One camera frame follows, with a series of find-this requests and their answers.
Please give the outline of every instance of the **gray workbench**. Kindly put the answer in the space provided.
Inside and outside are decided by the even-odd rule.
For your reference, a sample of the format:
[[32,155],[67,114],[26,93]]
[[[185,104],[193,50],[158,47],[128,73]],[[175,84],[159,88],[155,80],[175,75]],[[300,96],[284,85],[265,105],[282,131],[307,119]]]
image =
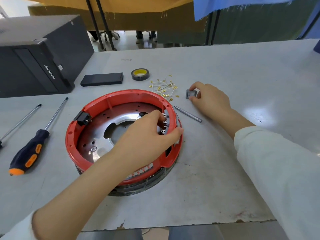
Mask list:
[[[79,175],[65,148],[67,126],[90,101],[123,89],[149,90],[149,80],[172,74],[180,98],[171,103],[203,119],[198,123],[179,113],[185,128],[177,164],[153,188],[134,196],[107,197],[84,231],[227,223],[274,219],[236,159],[232,140],[199,114],[185,91],[199,80],[224,91],[231,106],[255,124],[282,134],[320,153],[320,55],[317,40],[163,48],[95,53],[71,94],[0,99],[0,134],[37,104],[43,104],[0,152],[0,233],[46,204]],[[147,68],[149,80],[130,73]],[[86,74],[123,72],[122,85],[86,87]],[[10,177],[15,153],[44,128],[64,98],[66,107],[51,127],[51,136],[31,173]]]

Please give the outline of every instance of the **screwdriver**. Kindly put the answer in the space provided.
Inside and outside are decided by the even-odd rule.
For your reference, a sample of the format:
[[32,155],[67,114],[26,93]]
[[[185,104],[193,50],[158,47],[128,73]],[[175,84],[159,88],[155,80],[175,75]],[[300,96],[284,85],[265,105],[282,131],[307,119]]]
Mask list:
[[45,140],[49,137],[50,133],[48,131],[49,126],[52,124],[54,119],[57,117],[58,113],[61,111],[62,106],[67,102],[69,98],[66,98],[57,112],[54,114],[49,124],[45,129],[40,129],[35,134],[28,144],[23,147],[18,153],[14,156],[11,164],[9,173],[13,175],[22,175],[34,164],[37,158],[40,155],[41,149],[45,143]]
[[40,108],[42,104],[39,104],[37,107],[35,107],[30,113],[28,113],[21,121],[19,121],[12,129],[10,129],[4,136],[0,138],[0,150],[2,149],[2,140],[7,137],[11,132],[14,131],[15,128],[17,128],[19,125],[21,125],[27,118],[29,118],[30,115],[33,114],[38,108]]

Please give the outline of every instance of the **black connector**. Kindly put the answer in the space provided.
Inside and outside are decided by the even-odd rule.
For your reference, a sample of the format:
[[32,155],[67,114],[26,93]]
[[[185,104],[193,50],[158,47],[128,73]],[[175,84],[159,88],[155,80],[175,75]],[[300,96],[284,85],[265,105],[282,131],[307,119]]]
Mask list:
[[83,126],[92,122],[90,114],[80,111],[73,121],[77,121],[78,125]]

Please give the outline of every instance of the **blue cloth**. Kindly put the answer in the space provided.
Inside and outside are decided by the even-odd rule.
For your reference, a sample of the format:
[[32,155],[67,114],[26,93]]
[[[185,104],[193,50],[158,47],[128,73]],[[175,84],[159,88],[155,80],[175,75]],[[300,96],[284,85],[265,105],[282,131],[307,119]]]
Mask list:
[[194,20],[198,21],[207,16],[210,12],[218,9],[224,9],[231,6],[248,4],[271,4],[287,3],[293,0],[193,0],[194,2]]

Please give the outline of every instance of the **black box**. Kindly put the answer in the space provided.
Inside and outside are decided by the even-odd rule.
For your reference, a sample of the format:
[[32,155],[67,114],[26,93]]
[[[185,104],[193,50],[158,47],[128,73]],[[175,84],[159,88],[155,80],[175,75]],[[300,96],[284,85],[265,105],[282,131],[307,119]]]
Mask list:
[[70,93],[94,49],[79,15],[0,19],[0,98]]

